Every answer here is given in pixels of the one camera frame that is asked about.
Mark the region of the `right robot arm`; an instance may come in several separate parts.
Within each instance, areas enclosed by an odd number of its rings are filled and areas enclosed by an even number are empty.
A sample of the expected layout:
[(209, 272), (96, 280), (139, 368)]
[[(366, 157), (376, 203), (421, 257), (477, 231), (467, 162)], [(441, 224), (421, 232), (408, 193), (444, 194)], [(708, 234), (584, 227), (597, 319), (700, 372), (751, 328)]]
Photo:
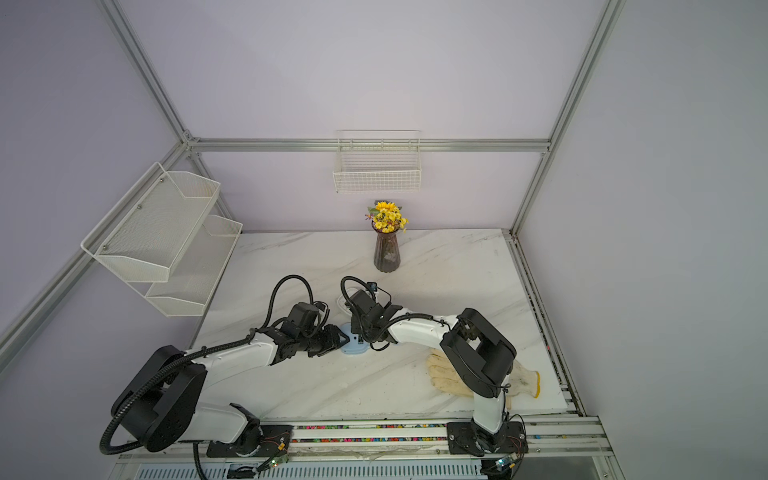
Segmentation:
[(369, 344), (417, 344), (442, 351), (458, 378), (474, 398), (472, 423), (496, 435), (505, 420), (507, 378), (517, 352), (479, 311), (466, 308), (458, 315), (437, 316), (377, 301), (367, 289), (342, 298), (351, 313), (352, 331)]

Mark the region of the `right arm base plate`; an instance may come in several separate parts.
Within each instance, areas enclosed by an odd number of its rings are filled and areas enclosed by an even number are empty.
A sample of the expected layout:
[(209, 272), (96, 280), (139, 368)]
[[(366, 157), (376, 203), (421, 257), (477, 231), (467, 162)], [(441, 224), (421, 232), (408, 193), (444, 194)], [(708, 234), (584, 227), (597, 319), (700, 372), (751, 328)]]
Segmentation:
[(520, 421), (503, 421), (496, 433), (488, 433), (473, 421), (446, 424), (451, 454), (475, 457), (501, 454), (527, 454), (527, 434)]

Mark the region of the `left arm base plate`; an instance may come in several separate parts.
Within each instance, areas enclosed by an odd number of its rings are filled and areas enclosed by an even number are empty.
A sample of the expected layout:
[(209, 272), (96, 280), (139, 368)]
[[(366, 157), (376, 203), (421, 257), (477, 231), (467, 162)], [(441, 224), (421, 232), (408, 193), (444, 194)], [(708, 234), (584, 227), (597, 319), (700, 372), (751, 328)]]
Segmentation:
[(288, 424), (249, 422), (241, 435), (232, 443), (211, 442), (206, 450), (208, 458), (268, 458), (279, 456), (288, 448), (294, 427)]

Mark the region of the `light blue alarm clock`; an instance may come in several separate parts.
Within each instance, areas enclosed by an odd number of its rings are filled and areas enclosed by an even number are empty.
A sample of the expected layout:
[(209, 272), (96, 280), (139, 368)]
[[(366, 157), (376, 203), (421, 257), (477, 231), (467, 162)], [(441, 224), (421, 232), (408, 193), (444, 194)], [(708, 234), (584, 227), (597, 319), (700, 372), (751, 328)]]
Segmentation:
[(369, 344), (365, 342), (358, 333), (352, 331), (350, 322), (340, 326), (341, 332), (349, 338), (349, 341), (341, 347), (341, 352), (345, 355), (360, 355), (369, 350)]

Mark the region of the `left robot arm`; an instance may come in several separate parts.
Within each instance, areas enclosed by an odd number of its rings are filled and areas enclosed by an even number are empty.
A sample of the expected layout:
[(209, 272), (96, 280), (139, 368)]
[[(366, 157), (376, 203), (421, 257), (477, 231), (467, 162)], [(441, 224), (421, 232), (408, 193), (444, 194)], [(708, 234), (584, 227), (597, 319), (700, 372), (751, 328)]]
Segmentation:
[(327, 304), (299, 302), (274, 325), (253, 328), (236, 341), (194, 351), (157, 349), (113, 403), (100, 452), (159, 452), (177, 442), (210, 442), (236, 456), (255, 454), (266, 441), (260, 419), (236, 402), (204, 404), (203, 391), (299, 352), (313, 358), (341, 349), (350, 338), (328, 317)]

